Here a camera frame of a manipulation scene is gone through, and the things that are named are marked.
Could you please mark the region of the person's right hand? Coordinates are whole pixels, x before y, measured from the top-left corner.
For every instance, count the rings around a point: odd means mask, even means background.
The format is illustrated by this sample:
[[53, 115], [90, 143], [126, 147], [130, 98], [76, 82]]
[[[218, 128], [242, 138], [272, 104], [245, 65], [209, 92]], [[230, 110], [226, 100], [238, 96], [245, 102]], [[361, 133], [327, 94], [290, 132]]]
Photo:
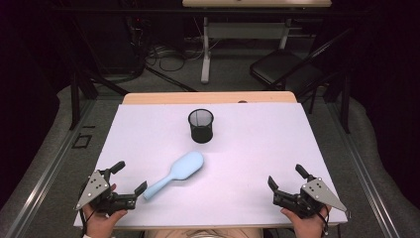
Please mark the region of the person's right hand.
[[281, 208], [280, 212], [291, 221], [296, 238], [321, 238], [327, 227], [326, 217], [330, 210], [330, 206], [324, 206], [318, 215], [305, 219], [286, 208]]

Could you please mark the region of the white-legged wooden desk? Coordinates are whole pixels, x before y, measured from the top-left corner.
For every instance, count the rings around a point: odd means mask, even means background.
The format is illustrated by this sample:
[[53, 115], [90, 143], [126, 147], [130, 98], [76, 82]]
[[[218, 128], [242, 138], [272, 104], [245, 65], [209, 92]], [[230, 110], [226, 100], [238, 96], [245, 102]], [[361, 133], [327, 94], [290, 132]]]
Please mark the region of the white-legged wooden desk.
[[[189, 8], [233, 8], [233, 9], [315, 9], [329, 8], [331, 0], [182, 0]], [[201, 82], [209, 82], [211, 53], [209, 39], [280, 39], [279, 47], [286, 45], [291, 19], [280, 23], [210, 23], [203, 19], [203, 64]]]

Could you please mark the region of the black metal crossbar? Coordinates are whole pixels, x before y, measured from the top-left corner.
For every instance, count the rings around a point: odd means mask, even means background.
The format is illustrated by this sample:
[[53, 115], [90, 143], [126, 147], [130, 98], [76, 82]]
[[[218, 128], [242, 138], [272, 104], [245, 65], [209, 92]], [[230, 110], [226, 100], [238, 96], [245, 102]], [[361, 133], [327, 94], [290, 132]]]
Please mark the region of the black metal crossbar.
[[284, 16], [290, 18], [358, 18], [369, 14], [365, 11], [335, 10], [285, 10], [285, 9], [87, 9], [51, 7], [51, 10], [66, 14], [112, 14], [112, 15], [180, 15], [180, 16]]

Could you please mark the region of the black metal stand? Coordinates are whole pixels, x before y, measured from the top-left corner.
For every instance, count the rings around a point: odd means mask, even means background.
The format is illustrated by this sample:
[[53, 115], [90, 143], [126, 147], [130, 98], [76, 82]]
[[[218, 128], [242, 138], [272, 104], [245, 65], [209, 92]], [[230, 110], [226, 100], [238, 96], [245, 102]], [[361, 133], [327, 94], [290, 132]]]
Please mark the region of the black metal stand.
[[335, 103], [340, 98], [339, 122], [346, 133], [349, 129], [351, 77], [345, 70], [333, 72], [327, 76], [320, 77], [314, 82], [310, 82], [300, 88], [295, 96], [297, 98], [316, 90], [322, 84], [327, 83], [327, 89], [323, 94], [326, 103]]
[[89, 99], [94, 100], [98, 97], [99, 93], [94, 86], [93, 81], [96, 81], [105, 87], [117, 92], [118, 94], [125, 96], [128, 94], [126, 89], [116, 85], [110, 80], [104, 78], [98, 73], [92, 70], [85, 69], [82, 72], [75, 72], [70, 77], [70, 96], [71, 96], [71, 124], [69, 129], [73, 130], [81, 119], [80, 110], [80, 97], [79, 91]]

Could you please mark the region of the white table cover sheet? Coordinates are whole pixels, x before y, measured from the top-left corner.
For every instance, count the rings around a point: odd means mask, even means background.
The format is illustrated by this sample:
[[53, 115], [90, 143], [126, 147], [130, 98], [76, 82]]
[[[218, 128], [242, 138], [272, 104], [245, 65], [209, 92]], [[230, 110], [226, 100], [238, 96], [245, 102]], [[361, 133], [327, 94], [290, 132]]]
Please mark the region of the white table cover sheet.
[[100, 170], [123, 161], [111, 177], [120, 193], [164, 178], [188, 152], [203, 167], [174, 180], [150, 199], [143, 197], [118, 225], [125, 229], [277, 227], [288, 219], [273, 205], [267, 181], [296, 193], [304, 183], [301, 165], [326, 185], [332, 179], [302, 106], [298, 103], [209, 104], [213, 137], [206, 144], [190, 136], [193, 104], [122, 105], [97, 161]]

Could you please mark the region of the person's left hand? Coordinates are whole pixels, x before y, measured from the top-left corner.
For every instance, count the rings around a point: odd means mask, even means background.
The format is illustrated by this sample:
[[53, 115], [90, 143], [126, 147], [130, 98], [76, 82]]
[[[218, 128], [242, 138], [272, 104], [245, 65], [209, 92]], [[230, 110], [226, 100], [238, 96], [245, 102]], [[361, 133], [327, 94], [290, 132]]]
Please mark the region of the person's left hand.
[[107, 216], [105, 213], [96, 212], [89, 204], [82, 210], [87, 216], [83, 238], [111, 238], [114, 226], [128, 213], [127, 210], [118, 210]]

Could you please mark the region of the light blue hairbrush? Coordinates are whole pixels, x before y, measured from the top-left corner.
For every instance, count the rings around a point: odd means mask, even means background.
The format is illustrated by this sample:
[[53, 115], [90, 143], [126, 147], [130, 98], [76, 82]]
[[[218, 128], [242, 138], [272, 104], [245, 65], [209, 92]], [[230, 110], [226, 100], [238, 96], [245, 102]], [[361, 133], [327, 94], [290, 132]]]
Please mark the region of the light blue hairbrush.
[[148, 187], [143, 196], [151, 199], [172, 180], [185, 180], [199, 171], [204, 164], [204, 157], [199, 152], [189, 152], [176, 160], [170, 167], [169, 173], [152, 186]]

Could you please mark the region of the black mesh pen cup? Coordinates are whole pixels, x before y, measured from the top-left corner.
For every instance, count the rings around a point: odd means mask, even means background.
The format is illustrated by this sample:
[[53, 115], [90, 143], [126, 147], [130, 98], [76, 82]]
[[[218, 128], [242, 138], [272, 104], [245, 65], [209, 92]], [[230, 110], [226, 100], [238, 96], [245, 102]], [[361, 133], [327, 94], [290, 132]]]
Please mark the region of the black mesh pen cup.
[[204, 108], [195, 109], [188, 115], [191, 138], [198, 144], [208, 143], [213, 138], [213, 114]]

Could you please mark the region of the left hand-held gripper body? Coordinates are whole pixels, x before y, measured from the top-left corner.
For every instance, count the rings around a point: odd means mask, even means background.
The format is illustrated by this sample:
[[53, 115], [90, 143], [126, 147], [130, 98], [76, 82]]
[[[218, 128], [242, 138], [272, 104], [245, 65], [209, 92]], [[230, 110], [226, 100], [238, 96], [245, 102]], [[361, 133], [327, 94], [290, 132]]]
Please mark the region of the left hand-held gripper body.
[[111, 188], [110, 175], [114, 175], [119, 169], [106, 169], [94, 171], [85, 183], [81, 195], [74, 209], [80, 210], [89, 204], [100, 213], [113, 214], [119, 210], [133, 210], [136, 208], [137, 195], [118, 194]]

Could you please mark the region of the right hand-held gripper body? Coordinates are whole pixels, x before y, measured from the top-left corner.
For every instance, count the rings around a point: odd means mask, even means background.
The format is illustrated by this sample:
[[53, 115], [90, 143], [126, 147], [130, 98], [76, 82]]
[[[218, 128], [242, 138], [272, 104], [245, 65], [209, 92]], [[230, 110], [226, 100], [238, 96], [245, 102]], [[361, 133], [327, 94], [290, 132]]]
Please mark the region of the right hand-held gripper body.
[[273, 204], [292, 211], [300, 218], [309, 218], [319, 213], [324, 206], [348, 211], [345, 204], [321, 178], [304, 184], [299, 193], [291, 194], [279, 189], [273, 191]]

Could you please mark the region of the grey metal floor rail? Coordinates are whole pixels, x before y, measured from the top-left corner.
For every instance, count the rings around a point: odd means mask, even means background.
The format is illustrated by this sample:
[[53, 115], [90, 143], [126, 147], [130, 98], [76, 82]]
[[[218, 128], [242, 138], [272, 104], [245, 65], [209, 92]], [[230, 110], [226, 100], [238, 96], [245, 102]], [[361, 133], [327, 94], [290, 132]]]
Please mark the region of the grey metal floor rail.
[[97, 162], [95, 109], [96, 103], [88, 100], [72, 130], [64, 121], [67, 109], [59, 110], [23, 180], [0, 211], [0, 238], [79, 238], [73, 205]]
[[350, 160], [357, 177], [361, 183], [363, 191], [367, 197], [369, 206], [375, 216], [375, 219], [382, 231], [384, 238], [400, 238], [400, 235], [389, 215], [388, 210], [384, 206], [384, 202], [378, 193], [378, 189], [373, 183], [368, 169], [363, 162], [357, 146], [350, 134], [348, 134], [341, 124], [340, 112], [334, 103], [327, 103], [327, 108], [331, 114], [334, 124], [337, 128], [345, 147], [350, 154]]

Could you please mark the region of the black folding chair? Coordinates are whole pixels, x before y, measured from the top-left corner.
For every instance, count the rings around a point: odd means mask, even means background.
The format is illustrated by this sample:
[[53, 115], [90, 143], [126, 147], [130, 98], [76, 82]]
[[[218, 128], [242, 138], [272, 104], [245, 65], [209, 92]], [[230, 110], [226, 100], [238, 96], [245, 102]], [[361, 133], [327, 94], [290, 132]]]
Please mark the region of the black folding chair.
[[339, 48], [353, 31], [344, 31], [305, 58], [291, 51], [276, 50], [252, 63], [250, 74], [264, 85], [265, 90], [290, 91], [296, 98], [301, 97], [339, 72], [337, 69], [322, 69], [320, 62], [327, 54]]

